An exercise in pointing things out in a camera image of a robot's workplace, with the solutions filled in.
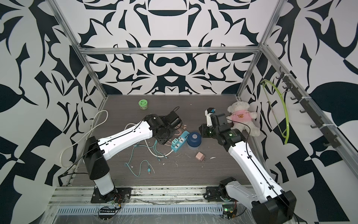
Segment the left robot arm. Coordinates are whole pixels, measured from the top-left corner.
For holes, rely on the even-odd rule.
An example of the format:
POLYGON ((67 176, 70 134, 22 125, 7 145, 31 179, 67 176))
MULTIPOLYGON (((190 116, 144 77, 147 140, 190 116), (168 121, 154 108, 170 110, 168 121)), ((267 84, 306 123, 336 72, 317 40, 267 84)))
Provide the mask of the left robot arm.
POLYGON ((172 138, 182 120, 175 111, 168 115, 149 114, 138 124, 112 136, 96 139, 90 137, 84 148, 84 163, 89 179, 95 183, 99 195, 107 197, 116 194, 116 188, 110 175, 107 163, 124 149, 135 143, 155 138, 157 143, 164 145, 172 138))

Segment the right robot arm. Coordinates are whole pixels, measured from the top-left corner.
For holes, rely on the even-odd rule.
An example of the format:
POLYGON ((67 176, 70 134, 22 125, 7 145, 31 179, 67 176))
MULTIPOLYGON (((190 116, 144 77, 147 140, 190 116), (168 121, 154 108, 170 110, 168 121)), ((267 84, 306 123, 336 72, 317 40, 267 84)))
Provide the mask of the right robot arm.
POLYGON ((227 178, 220 183, 221 197, 244 205, 258 224, 284 224, 294 218, 296 197, 285 191, 267 173, 248 145, 248 138, 228 123, 224 114, 214 108, 205 111, 206 123, 199 128, 203 138, 213 138, 225 148, 243 170, 253 190, 237 180, 227 178))

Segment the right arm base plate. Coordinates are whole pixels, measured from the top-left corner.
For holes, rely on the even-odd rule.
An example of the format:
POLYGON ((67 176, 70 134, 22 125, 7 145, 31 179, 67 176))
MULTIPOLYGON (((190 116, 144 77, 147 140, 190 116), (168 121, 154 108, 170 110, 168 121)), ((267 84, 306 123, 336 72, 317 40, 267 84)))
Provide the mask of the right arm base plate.
POLYGON ((225 191, 222 186, 208 186, 206 187, 206 192, 204 194, 204 199, 207 201, 215 201, 215 202, 224 202, 227 198, 225 196, 225 191))

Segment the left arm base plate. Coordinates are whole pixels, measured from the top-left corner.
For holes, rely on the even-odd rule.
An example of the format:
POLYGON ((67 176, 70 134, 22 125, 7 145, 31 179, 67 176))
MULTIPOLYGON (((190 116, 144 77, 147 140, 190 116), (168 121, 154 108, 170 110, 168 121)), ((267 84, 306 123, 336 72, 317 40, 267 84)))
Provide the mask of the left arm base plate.
POLYGON ((98 187, 94 188, 91 203, 122 203, 127 199, 131 198, 132 188, 115 188, 106 195, 101 195, 98 187))

